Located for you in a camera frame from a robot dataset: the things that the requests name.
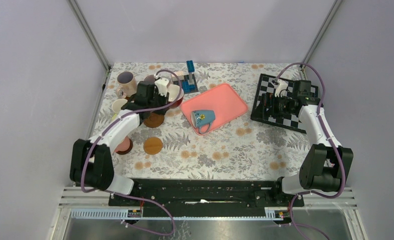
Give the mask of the white cream cup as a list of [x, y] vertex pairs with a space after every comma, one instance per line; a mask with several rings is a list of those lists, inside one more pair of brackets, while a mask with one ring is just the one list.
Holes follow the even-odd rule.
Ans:
[[171, 84], [168, 87], [168, 93], [169, 93], [169, 98], [168, 98], [168, 103], [172, 103], [177, 97], [177, 101], [174, 102], [169, 109], [174, 109], [177, 108], [183, 101], [183, 97], [184, 97], [184, 92], [183, 90], [175, 84]]

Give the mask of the mauve mug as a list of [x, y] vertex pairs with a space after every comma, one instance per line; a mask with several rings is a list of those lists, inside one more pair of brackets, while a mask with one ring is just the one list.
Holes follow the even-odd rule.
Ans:
[[146, 82], [146, 83], [148, 83], [148, 84], [154, 84], [156, 80], [157, 80], [157, 79], [154, 77], [153, 74], [148, 75], [148, 76], [146, 76], [146, 77], [144, 78], [144, 82]]

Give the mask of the yellow mug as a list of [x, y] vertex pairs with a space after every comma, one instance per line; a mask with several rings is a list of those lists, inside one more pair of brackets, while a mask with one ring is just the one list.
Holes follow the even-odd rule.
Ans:
[[112, 106], [111, 106], [112, 111], [113, 111], [115, 114], [118, 114], [118, 113], [121, 111], [122, 106], [125, 105], [127, 102], [128, 102], [128, 100], [127, 100], [127, 99], [124, 99], [124, 98], [120, 98], [120, 99], [115, 100], [115, 101], [112, 103]]

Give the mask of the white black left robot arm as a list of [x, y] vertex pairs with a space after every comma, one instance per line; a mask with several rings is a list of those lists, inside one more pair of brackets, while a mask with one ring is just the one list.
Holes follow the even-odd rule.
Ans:
[[99, 134], [73, 144], [70, 179], [81, 186], [121, 194], [125, 204], [135, 205], [140, 193], [134, 181], [114, 173], [112, 153], [125, 137], [152, 112], [164, 114], [169, 103], [169, 80], [141, 81], [137, 91], [121, 106], [117, 117]]

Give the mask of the tall pink beige mug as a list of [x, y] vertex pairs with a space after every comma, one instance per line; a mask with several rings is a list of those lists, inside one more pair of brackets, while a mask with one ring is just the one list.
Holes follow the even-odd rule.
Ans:
[[119, 84], [116, 89], [116, 95], [119, 99], [129, 98], [134, 95], [137, 91], [137, 82], [134, 75], [125, 71], [118, 75], [117, 82]]

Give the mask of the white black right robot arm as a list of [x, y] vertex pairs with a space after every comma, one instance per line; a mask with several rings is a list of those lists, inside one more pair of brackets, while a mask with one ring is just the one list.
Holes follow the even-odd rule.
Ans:
[[297, 174], [280, 180], [281, 187], [272, 191], [272, 201], [284, 206], [291, 200], [291, 194], [313, 192], [329, 197], [328, 192], [339, 196], [345, 187], [346, 178], [353, 160], [350, 148], [343, 147], [331, 132], [324, 114], [323, 99], [314, 97], [311, 82], [294, 82], [288, 93], [288, 83], [274, 79], [274, 93], [265, 93], [260, 103], [265, 116], [281, 118], [295, 115], [305, 127], [310, 150]]

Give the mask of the light wooden coaster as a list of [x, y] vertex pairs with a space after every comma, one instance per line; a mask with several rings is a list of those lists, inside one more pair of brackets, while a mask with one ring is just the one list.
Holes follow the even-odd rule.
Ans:
[[163, 148], [163, 142], [158, 137], [150, 137], [143, 144], [144, 152], [149, 155], [158, 154]]

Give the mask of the dark brown wooden coaster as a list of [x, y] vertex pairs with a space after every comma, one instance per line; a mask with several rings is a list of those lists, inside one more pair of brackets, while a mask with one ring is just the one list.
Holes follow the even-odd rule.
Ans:
[[143, 124], [149, 128], [157, 128], [164, 122], [164, 115], [150, 113], [150, 115], [143, 121]]

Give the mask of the blue floral mug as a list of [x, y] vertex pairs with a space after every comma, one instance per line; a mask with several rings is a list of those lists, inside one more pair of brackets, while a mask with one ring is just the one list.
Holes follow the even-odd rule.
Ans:
[[[215, 112], [213, 110], [195, 110], [191, 112], [191, 125], [198, 129], [198, 133], [204, 135], [211, 129], [213, 122], [216, 119]], [[206, 131], [202, 131], [204, 126], [208, 126]]]

